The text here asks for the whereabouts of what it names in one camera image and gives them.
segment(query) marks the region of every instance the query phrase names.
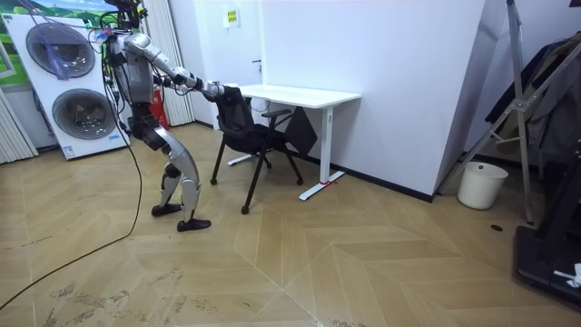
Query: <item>desk top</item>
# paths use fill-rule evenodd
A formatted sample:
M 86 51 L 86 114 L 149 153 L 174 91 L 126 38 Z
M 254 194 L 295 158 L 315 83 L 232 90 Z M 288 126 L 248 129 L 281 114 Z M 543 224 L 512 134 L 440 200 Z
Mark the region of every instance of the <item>desk top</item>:
M 243 96 L 270 100 L 277 104 L 289 104 L 310 109 L 322 109 L 335 104 L 341 104 L 361 98 L 361 94 L 266 84 L 241 86 L 240 90 Z

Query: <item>red fire extinguisher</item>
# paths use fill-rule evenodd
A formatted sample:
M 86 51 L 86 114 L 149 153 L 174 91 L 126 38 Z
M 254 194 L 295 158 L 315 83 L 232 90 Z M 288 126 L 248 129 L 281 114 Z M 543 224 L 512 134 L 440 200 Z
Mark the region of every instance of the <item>red fire extinguisher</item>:
M 160 125 L 163 126 L 163 128 L 169 130 L 170 126 L 167 124 L 167 118 L 165 117 L 165 111 L 163 110 L 162 92 L 158 88 L 153 90 L 153 101 L 151 109 L 153 117 L 155 117 L 155 119 L 160 122 Z

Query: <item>stacked washing machine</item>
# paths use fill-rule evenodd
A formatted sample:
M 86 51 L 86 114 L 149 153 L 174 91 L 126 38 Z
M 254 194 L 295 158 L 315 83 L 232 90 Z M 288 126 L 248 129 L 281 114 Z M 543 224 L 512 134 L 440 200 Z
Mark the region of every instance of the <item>stacked washing machine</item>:
M 88 41 L 83 20 L 2 19 L 66 159 L 126 146 L 123 138 L 129 138 L 117 128 L 118 114 L 105 97 L 99 46 Z M 57 78 L 59 66 L 51 64 L 47 46 L 64 62 L 67 80 Z

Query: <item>window curtain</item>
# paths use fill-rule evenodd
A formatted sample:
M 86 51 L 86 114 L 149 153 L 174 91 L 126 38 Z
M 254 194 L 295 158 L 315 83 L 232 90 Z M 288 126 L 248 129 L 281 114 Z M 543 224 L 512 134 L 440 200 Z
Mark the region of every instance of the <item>window curtain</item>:
M 0 164 L 38 155 L 15 112 L 0 89 Z
M 168 1 L 145 0 L 143 6 L 147 8 L 148 13 L 147 18 L 145 18 L 145 33 L 175 65 L 183 66 Z M 163 95 L 165 97 L 165 113 L 170 125 L 175 126 L 194 121 L 192 99 L 189 95 L 179 96 L 168 88 L 165 88 Z

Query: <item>washing machine door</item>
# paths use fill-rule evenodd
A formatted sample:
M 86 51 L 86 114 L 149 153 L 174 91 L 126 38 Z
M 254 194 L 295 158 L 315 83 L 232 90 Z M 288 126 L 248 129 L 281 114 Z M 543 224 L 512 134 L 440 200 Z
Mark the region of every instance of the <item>washing machine door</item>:
M 33 60 L 51 74 L 56 74 L 51 64 L 48 46 L 62 60 L 65 75 L 80 77 L 93 69 L 95 51 L 86 37 L 73 28 L 58 23 L 43 23 L 33 27 L 26 36 L 26 48 Z
M 116 118 L 107 98 L 98 92 L 74 89 L 59 95 L 53 118 L 65 133 L 84 140 L 105 137 L 116 128 Z

